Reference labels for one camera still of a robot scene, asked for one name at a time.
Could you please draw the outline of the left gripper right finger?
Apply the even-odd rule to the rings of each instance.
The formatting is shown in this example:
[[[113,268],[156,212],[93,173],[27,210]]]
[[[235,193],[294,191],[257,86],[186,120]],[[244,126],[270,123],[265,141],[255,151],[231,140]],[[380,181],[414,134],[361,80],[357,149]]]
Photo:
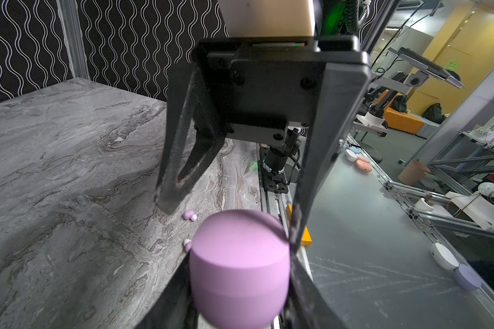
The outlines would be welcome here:
[[[347,328],[321,296],[293,251],[290,252],[290,283],[282,316],[284,328]]]

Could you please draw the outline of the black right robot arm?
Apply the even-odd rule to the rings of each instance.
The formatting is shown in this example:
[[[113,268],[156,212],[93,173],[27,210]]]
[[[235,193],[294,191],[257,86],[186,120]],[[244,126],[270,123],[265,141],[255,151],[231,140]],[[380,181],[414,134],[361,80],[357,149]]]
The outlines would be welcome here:
[[[227,138],[265,144],[269,183],[300,160],[291,219],[297,250],[317,190],[371,81],[368,53],[397,1],[220,1],[228,37],[201,40],[172,67],[156,205],[172,213]]]

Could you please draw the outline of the purple earbud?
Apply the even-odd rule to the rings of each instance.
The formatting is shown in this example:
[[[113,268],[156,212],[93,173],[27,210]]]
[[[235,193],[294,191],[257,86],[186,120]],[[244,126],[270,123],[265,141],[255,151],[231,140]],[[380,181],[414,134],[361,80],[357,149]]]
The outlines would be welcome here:
[[[192,241],[190,239],[185,239],[183,241],[184,251],[188,253],[192,249]]]
[[[182,218],[184,220],[189,220],[189,221],[196,221],[198,216],[196,215],[196,213],[194,211],[185,211],[183,214],[182,214]]]

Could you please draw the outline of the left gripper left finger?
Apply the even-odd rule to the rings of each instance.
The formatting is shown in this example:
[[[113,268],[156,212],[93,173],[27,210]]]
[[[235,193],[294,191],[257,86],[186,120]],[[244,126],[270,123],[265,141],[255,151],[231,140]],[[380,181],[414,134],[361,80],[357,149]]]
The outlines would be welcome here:
[[[190,285],[189,254],[186,254],[158,300],[135,328],[193,329],[198,327],[198,318]]]

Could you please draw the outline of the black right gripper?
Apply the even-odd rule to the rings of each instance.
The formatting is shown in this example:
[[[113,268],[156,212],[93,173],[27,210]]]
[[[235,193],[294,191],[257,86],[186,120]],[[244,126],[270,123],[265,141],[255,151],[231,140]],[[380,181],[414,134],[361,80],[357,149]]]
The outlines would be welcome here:
[[[155,204],[173,214],[225,136],[279,146],[293,123],[304,123],[310,132],[289,231],[297,252],[370,82],[367,54],[354,36],[206,38],[192,58],[174,65],[169,81]]]

